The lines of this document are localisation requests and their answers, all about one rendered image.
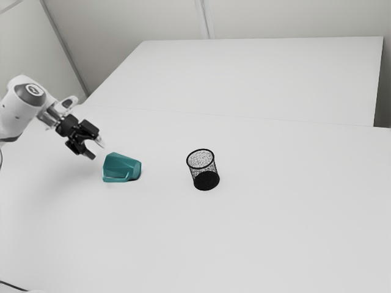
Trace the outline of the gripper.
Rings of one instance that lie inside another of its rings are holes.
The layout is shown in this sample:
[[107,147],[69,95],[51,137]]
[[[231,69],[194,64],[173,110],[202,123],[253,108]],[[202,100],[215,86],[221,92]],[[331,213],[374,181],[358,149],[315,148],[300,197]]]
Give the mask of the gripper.
[[55,127],[61,137],[66,137],[65,145],[76,155],[83,155],[94,160],[96,155],[91,152],[85,144],[86,140],[94,141],[100,148],[105,148],[100,130],[88,120],[79,120],[72,114],[64,117]]

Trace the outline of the teal faceted mug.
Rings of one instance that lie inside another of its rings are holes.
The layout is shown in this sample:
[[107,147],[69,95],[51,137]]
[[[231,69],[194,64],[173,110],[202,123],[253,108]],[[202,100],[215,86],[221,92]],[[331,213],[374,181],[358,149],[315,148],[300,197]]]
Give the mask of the teal faceted mug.
[[102,180],[106,183],[126,183],[138,180],[142,163],[119,153],[109,153],[102,167]]

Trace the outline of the black mesh pen holder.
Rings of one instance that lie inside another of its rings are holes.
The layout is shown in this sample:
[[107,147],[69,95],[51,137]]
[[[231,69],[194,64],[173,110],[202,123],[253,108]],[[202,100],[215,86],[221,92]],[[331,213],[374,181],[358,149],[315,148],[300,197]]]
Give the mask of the black mesh pen holder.
[[220,177],[217,172],[215,155],[211,150],[200,148],[190,152],[186,158],[186,165],[196,189],[208,191],[219,184]]

